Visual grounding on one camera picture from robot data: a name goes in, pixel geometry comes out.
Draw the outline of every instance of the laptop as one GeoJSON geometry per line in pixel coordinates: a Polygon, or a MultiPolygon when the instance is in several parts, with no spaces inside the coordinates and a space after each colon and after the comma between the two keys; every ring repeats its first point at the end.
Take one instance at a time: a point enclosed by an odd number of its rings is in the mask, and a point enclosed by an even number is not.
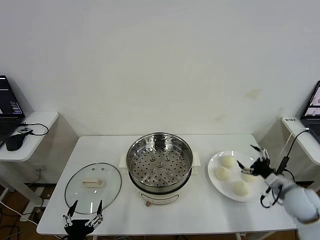
{"type": "Polygon", "coordinates": [[[320,81],[302,114],[301,122],[310,129],[311,134],[320,143],[320,81]]]}
{"type": "Polygon", "coordinates": [[[0,75],[0,147],[25,118],[6,76],[0,75]]]}

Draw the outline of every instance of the wall outlet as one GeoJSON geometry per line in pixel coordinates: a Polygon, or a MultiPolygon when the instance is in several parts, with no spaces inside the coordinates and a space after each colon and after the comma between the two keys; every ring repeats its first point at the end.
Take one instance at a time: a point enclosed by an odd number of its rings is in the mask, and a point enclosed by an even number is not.
{"type": "Polygon", "coordinates": [[[34,165],[33,167],[36,172],[43,172],[46,170],[46,167],[44,165],[34,165]]]}

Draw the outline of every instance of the steamed bun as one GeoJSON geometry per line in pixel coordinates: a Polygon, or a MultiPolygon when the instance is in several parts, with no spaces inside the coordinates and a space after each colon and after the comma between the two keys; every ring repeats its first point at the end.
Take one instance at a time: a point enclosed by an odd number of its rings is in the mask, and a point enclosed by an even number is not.
{"type": "Polygon", "coordinates": [[[233,156],[226,155],[222,157],[221,164],[228,169],[232,169],[237,164],[237,162],[233,156]]]}
{"type": "Polygon", "coordinates": [[[249,193],[249,189],[247,188],[245,183],[242,181],[236,181],[233,183],[233,191],[235,194],[241,197],[244,197],[249,193]]]}
{"type": "Polygon", "coordinates": [[[256,181],[256,176],[253,176],[251,174],[245,174],[245,173],[241,173],[241,178],[243,180],[245,180],[248,183],[253,183],[254,181],[256,181]]]}
{"type": "Polygon", "coordinates": [[[214,175],[221,181],[226,181],[230,177],[230,171],[223,166],[218,166],[214,170],[214,175]]]}

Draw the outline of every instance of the white robotic arm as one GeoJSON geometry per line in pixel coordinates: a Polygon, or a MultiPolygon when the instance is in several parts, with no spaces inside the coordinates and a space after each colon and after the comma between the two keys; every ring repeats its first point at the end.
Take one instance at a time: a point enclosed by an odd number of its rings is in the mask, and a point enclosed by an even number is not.
{"type": "Polygon", "coordinates": [[[320,198],[309,188],[302,188],[281,175],[271,173],[265,183],[279,194],[283,207],[293,218],[301,240],[320,239],[320,198]]]}
{"type": "MultiPolygon", "coordinates": [[[[270,168],[270,159],[267,151],[264,148],[252,147],[260,153],[260,158],[258,158],[250,168],[244,167],[238,162],[242,172],[255,176],[260,175],[264,178],[265,183],[269,186],[266,193],[272,190],[275,196],[277,196],[272,205],[274,205],[278,199],[282,200],[286,212],[296,223],[301,240],[320,240],[319,196],[312,189],[302,188],[284,176],[275,174],[275,171],[270,168]]],[[[265,195],[262,195],[260,199],[262,206],[264,206],[264,198],[265,195]]]]}

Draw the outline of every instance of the laptop screen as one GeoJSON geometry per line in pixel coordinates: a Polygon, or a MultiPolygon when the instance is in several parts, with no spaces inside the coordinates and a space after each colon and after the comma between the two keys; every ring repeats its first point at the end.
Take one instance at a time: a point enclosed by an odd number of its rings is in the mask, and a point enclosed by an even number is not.
{"type": "Polygon", "coordinates": [[[0,117],[23,115],[7,78],[0,76],[0,117]]]}
{"type": "Polygon", "coordinates": [[[315,86],[311,99],[302,115],[303,118],[320,118],[320,81],[315,86]]]}

